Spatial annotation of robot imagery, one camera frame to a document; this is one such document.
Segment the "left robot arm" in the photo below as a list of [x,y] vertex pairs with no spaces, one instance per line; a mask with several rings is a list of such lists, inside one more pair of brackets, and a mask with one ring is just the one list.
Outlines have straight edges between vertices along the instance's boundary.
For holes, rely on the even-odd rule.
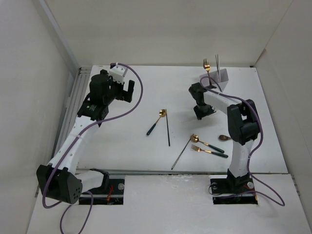
[[76,169],[85,146],[108,115],[112,101],[132,101],[135,82],[129,81],[128,90],[125,91],[123,86],[126,73],[127,69],[120,67],[119,71],[101,70],[99,74],[92,76],[90,92],[78,111],[70,134],[49,163],[40,165],[37,169],[43,198],[74,204],[82,193],[94,189],[101,194],[108,190],[107,171],[93,168],[77,175]]

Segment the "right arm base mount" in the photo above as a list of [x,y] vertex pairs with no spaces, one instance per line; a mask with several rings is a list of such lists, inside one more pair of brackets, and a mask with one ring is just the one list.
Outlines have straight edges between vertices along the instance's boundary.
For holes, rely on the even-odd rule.
[[214,205],[257,205],[257,197],[254,193],[254,182],[248,178],[246,182],[231,187],[229,180],[226,177],[211,177],[209,193],[213,196]]

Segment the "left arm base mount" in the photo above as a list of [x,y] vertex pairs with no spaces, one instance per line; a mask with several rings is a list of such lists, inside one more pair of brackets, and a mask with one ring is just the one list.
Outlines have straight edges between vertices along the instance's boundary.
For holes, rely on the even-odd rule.
[[123,205],[125,176],[112,175],[107,188],[93,188],[93,205]]

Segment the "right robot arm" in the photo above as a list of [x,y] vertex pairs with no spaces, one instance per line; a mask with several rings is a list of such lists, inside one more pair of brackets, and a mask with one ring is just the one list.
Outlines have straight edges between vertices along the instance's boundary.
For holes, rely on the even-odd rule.
[[254,141],[262,133],[262,127],[254,102],[226,95],[213,90],[213,86],[204,87],[194,83],[189,92],[196,101],[194,112],[198,119],[220,110],[227,116],[228,133],[233,140],[232,160],[227,177],[212,179],[214,194],[234,194],[244,190],[251,181],[249,163]]

